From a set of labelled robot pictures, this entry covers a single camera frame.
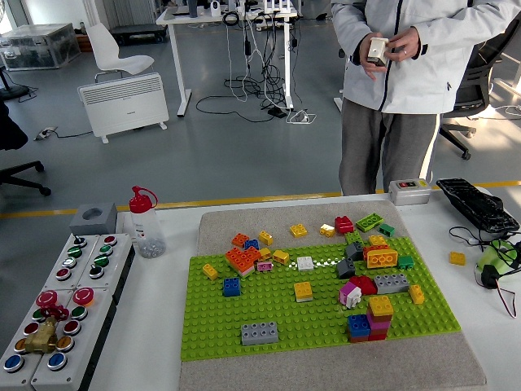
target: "white desk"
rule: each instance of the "white desk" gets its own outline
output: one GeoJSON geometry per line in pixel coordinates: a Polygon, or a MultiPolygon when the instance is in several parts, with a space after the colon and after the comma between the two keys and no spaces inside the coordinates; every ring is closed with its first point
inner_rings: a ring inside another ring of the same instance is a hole
{"type": "MultiPolygon", "coordinates": [[[[188,6],[181,6],[177,8],[176,13],[188,12],[188,6]]],[[[156,23],[163,26],[169,27],[170,44],[172,45],[173,63],[176,69],[177,83],[179,85],[179,92],[181,94],[181,105],[177,110],[177,116],[185,116],[186,107],[191,97],[191,89],[185,87],[185,81],[182,76],[181,60],[179,58],[179,50],[177,48],[177,39],[175,32],[176,24],[190,24],[190,23],[211,23],[221,22],[222,16],[212,16],[211,11],[208,8],[205,10],[203,7],[198,7],[197,18],[190,18],[188,15],[174,16],[173,9],[167,8],[157,19],[156,23]]],[[[256,14],[247,13],[247,17],[250,20],[255,18],[256,14]]],[[[284,94],[286,98],[286,107],[293,108],[293,100],[291,99],[291,64],[290,64],[290,50],[288,42],[290,41],[290,18],[297,17],[298,13],[295,8],[291,8],[291,13],[279,13],[275,17],[276,19],[284,20],[284,94]]]]}
{"type": "MultiPolygon", "coordinates": [[[[188,265],[197,251],[199,221],[204,213],[386,199],[387,195],[360,195],[159,211],[168,250],[156,259],[145,260],[139,255],[134,259],[90,389],[177,389],[188,265]]],[[[453,241],[448,234],[451,226],[470,228],[471,224],[453,208],[442,191],[435,191],[428,204],[403,206],[398,210],[483,367],[489,388],[519,389],[521,371],[516,364],[521,346],[520,320],[508,316],[495,291],[475,283],[473,269],[479,250],[453,241]],[[467,265],[449,264],[450,251],[465,253],[467,265]]],[[[129,214],[120,216],[127,231],[129,214]]],[[[521,291],[520,278],[502,285],[521,291]]]]}

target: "green lego baseplate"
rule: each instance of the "green lego baseplate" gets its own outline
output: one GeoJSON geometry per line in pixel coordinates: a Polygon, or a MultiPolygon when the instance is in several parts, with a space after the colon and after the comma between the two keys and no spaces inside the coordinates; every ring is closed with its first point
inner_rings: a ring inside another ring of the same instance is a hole
{"type": "MultiPolygon", "coordinates": [[[[386,239],[399,255],[414,259],[412,270],[396,267],[366,268],[355,261],[357,275],[403,273],[409,284],[419,284],[425,302],[415,305],[408,292],[387,295],[394,307],[389,340],[457,332],[461,328],[447,301],[409,238],[386,239]]],[[[352,310],[339,303],[339,290],[347,283],[336,274],[336,264],[344,257],[346,244],[286,248],[288,266],[274,262],[270,272],[257,272],[241,279],[241,296],[224,297],[224,278],[238,277],[224,255],[192,257],[186,290],[185,318],[182,332],[181,360],[194,361],[287,350],[349,345],[347,318],[365,314],[369,297],[352,310]],[[297,257],[312,257],[314,270],[297,269],[297,257]],[[209,263],[219,273],[210,280],[203,273],[209,263]],[[296,302],[295,283],[309,281],[313,300],[296,302]],[[245,323],[276,322],[279,342],[266,345],[241,345],[241,327],[245,323]]]]}

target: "yellow floor line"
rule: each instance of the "yellow floor line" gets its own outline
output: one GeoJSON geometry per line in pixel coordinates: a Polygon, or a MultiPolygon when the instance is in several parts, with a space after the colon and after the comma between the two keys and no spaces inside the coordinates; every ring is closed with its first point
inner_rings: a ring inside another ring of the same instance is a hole
{"type": "MultiPolygon", "coordinates": [[[[504,181],[504,182],[479,182],[474,183],[478,187],[514,187],[521,186],[521,181],[504,181]]],[[[383,194],[382,189],[378,189],[377,194],[383,194]]],[[[331,193],[316,193],[316,194],[298,194],[298,195],[274,195],[266,197],[248,197],[248,198],[229,198],[223,200],[202,200],[202,201],[187,201],[187,202],[166,202],[159,203],[157,209],[176,209],[176,208],[197,208],[201,206],[218,206],[230,204],[253,204],[256,202],[268,201],[287,201],[287,200],[309,200],[313,198],[328,198],[338,197],[340,192],[331,193]]],[[[128,205],[121,205],[117,207],[120,212],[129,210],[128,205]]],[[[77,209],[58,209],[58,210],[36,210],[28,212],[14,212],[14,213],[0,213],[0,219],[3,218],[20,218],[20,217],[48,217],[48,216],[63,216],[76,214],[77,209]]]]}

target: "gray felt mat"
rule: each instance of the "gray felt mat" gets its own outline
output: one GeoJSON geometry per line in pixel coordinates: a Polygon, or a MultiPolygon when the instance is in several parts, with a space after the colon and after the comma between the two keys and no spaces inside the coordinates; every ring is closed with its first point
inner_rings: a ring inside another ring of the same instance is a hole
{"type": "MultiPolygon", "coordinates": [[[[198,255],[225,253],[238,232],[256,239],[262,230],[274,237],[272,250],[343,243],[342,235],[320,235],[320,226],[333,226],[336,216],[348,216],[354,223],[371,213],[394,226],[396,236],[410,236],[389,201],[241,209],[203,215],[198,255]],[[303,224],[308,235],[294,238],[290,226],[295,224],[303,224]]],[[[183,362],[179,384],[182,391],[487,388],[483,370],[461,332],[183,362]]]]}

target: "water bottle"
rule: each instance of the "water bottle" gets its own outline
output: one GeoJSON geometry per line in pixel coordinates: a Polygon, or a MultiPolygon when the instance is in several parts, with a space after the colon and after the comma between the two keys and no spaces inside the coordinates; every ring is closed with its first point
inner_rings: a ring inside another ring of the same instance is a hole
{"type": "Polygon", "coordinates": [[[166,240],[160,228],[159,220],[155,214],[157,197],[153,192],[143,187],[132,187],[134,198],[129,202],[132,223],[136,230],[136,240],[139,252],[145,258],[155,258],[166,250],[166,240]],[[143,195],[140,191],[145,191],[154,196],[155,204],[148,195],[143,195]]]}

